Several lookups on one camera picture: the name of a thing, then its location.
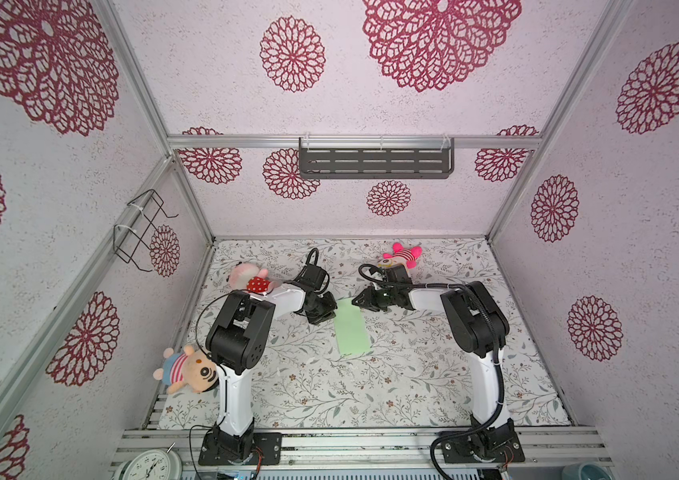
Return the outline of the light green paper sheet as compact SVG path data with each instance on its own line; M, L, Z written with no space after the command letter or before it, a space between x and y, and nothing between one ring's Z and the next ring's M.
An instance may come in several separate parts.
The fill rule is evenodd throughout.
M371 351L371 338L363 310L349 298L337 302L334 332L339 354L342 356L361 355Z

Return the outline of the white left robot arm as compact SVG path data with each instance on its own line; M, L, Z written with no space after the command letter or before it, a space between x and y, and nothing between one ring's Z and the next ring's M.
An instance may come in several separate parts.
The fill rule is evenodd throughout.
M329 291L310 291L281 284L267 294L230 292L205 340L205 350L216 364L219 379L221 432L241 437L253 426L251 370L259 364L273 321L301 313L310 323L335 316L336 300Z

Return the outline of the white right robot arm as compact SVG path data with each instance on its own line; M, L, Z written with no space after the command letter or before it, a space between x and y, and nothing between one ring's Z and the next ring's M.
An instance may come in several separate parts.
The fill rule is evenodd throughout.
M471 368L471 430L499 428L509 422L503 382L503 349L509 322L483 283L379 282L357 294L353 305L372 312L397 306L443 314L451 337L467 354Z

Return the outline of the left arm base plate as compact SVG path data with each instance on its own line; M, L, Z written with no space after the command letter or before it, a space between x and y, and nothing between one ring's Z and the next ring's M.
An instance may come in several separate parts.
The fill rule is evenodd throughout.
M241 437L213 429L203 437L200 466L271 466L280 463L281 433L248 432Z

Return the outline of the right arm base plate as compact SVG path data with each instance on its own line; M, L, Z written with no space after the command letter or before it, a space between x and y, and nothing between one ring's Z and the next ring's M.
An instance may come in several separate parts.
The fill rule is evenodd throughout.
M443 444L443 456L447 464L457 463L498 463L525 462L515 428L507 423L501 427L489 428L471 436L449 439Z

